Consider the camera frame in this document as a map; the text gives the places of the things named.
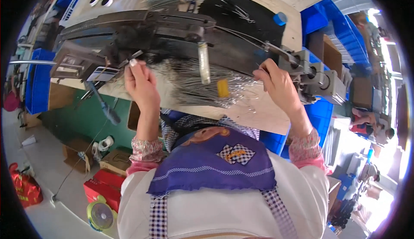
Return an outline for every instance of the red plastic bag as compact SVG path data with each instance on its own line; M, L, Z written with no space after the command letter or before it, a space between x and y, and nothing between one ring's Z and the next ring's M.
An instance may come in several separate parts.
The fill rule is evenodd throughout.
M22 174L17 170L17 163L9 166L14 188L24 208L42 202L43 195L40 186L33 177Z

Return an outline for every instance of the woman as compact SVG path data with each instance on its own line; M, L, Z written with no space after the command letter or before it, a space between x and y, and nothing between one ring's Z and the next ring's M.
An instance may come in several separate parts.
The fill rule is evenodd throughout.
M267 59L253 74L290 117L291 163L257 141L257 130L193 115L162 123L164 159L155 77L144 61L130 62L125 87L141 115L121 188L121 239L322 237L329 171L318 133L286 71Z

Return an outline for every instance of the floral sleeve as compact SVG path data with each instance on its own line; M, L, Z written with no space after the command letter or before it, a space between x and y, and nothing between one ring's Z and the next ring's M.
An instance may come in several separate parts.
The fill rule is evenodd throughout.
M145 141L133 138L131 166L126 170L127 176L137 171L149 171L157 168L165 154L162 151L163 144L159 140Z
M293 137L292 144L289 146L289 158L299 169L313 165L327 175L332 174L332 170L325 165L319 141L319 134L315 128L306 138Z

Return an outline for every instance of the checkered apron strap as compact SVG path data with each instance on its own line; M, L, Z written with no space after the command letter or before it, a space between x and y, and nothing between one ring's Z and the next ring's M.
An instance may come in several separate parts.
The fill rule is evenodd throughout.
M167 196L156 198L151 195L149 238L167 239Z
M293 221L287 212L286 206L283 204L276 188L271 191L262 191L270 211L279 226L280 234L283 239L298 239L296 228Z

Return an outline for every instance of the fingernail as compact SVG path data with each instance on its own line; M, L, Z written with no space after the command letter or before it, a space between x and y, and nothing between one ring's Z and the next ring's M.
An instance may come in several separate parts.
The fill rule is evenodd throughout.
M134 65L136 65L136 64L138 64L138 61L137 61L136 59L132 59L132 60L130 60L130 65L131 65L131 66L134 66Z

